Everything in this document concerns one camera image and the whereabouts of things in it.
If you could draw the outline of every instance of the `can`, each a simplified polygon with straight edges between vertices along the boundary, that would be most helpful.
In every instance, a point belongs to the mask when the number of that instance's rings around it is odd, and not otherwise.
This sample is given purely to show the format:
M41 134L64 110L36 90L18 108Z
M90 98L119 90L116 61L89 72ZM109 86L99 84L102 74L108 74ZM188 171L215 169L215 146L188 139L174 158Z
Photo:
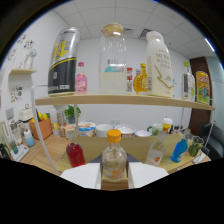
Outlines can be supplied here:
M63 29L56 38L48 71L48 95L72 95L80 31L75 27Z

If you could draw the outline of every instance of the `bottle cap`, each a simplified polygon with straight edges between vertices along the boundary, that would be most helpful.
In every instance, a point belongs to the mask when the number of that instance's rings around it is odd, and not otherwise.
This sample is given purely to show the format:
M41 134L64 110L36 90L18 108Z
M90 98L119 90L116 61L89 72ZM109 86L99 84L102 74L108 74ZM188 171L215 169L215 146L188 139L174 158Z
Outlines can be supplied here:
M84 66L84 62L79 62L78 66L81 66L81 67Z
M163 140L166 137L166 132L165 131L159 131L158 132L158 138Z
M119 34L116 32L120 34L124 33L123 26L119 23L108 23L103 27L103 34L106 37L118 36Z
M155 39L155 38L163 40L162 34L157 32L157 31L149 31L146 34L146 38L147 38L147 41L150 41L150 40Z
M140 65L141 65L142 68L145 68L146 67L146 64L145 63L141 63Z
M111 129L107 132L107 140L111 143L117 143L121 141L121 131L117 129Z

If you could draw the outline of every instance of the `bottle label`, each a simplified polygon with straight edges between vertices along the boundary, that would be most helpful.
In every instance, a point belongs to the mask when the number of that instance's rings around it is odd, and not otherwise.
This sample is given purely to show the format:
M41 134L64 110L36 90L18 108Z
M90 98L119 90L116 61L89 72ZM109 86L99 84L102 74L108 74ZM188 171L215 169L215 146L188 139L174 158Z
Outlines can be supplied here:
M59 125L58 125L58 123L53 123L53 122L51 122L51 128L52 128L52 129L55 129L55 130L58 130L58 129L59 129Z
M163 157L163 153L159 152L157 150L150 150L149 154L147 156L146 163L152 166L158 166L160 164L160 161Z

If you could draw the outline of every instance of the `box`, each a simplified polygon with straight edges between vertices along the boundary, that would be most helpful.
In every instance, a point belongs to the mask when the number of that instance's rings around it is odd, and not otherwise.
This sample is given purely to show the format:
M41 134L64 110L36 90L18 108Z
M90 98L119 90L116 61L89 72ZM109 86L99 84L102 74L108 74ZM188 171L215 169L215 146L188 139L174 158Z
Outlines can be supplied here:
M37 134L35 123L32 123L32 122L29 121L29 124L30 124L30 130L33 134L33 137L35 139L39 140L39 136ZM43 121L40 121L39 126L40 126L40 131L41 131L43 139L46 139L49 135L52 134L51 119L50 118L48 118L46 120L43 120Z

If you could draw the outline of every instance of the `cup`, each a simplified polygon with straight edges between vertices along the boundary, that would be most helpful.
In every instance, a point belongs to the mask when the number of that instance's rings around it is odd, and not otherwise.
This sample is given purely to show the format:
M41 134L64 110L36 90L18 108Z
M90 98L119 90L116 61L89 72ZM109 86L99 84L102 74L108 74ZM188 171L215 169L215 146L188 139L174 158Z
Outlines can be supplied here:
M107 131L113 129L112 125L99 124L96 126L96 137L107 137Z
M149 126L147 128L147 131L149 131L150 129L152 129L152 135L157 136L159 131L163 130L163 126L161 124L153 124L152 126Z

